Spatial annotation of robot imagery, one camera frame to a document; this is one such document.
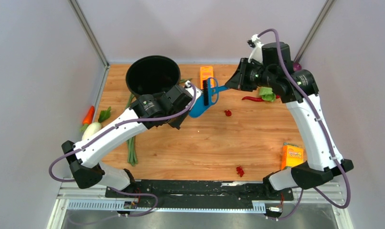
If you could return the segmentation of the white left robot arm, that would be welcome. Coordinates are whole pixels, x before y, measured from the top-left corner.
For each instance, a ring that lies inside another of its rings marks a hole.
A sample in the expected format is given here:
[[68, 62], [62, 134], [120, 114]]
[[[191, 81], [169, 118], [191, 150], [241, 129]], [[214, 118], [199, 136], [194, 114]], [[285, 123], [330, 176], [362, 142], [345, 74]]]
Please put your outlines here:
[[115, 188], [125, 198], [133, 196], [136, 185], [126, 169], [106, 165], [102, 159], [132, 137], [152, 127], [169, 124], [179, 128], [202, 91], [190, 81], [167, 92], [139, 96], [117, 119], [79, 142], [66, 142], [67, 161], [80, 189], [94, 185]]

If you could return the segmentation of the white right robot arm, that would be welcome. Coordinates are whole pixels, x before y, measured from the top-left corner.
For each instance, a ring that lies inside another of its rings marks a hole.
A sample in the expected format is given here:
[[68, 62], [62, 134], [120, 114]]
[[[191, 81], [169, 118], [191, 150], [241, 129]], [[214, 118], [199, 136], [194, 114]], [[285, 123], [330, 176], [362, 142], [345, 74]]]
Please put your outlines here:
[[[263, 179], [263, 195], [273, 200], [281, 194], [282, 189], [314, 188], [352, 170], [352, 160], [344, 159], [333, 141], [327, 142], [331, 140], [331, 135], [327, 127], [322, 128], [319, 124], [324, 119], [316, 81], [308, 70], [293, 70], [289, 45], [284, 42], [250, 42], [249, 45], [253, 48], [252, 53], [248, 58], [241, 58], [236, 72], [225, 86], [248, 92], [261, 86], [272, 88], [293, 116], [307, 153], [305, 162], [267, 175]], [[296, 86], [280, 66], [278, 45], [281, 47], [283, 63]]]

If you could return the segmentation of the blue plastic dustpan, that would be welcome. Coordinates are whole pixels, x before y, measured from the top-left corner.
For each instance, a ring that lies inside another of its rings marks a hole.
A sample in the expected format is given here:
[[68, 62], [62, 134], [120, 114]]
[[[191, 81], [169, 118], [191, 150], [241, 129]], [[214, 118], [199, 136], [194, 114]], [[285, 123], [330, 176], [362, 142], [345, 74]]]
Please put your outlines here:
[[189, 116], [198, 118], [210, 107], [210, 98], [208, 89], [196, 89], [197, 95], [194, 104], [190, 109]]

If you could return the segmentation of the blue hand brush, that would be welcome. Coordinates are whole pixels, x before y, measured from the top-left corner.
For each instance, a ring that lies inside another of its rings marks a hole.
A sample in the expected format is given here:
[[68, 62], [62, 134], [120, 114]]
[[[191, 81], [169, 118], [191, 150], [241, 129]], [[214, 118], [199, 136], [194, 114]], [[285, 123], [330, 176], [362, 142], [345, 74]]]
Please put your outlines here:
[[225, 85], [219, 86], [217, 79], [209, 77], [203, 80], [203, 104], [204, 106], [215, 105], [219, 100], [219, 93], [229, 90]]

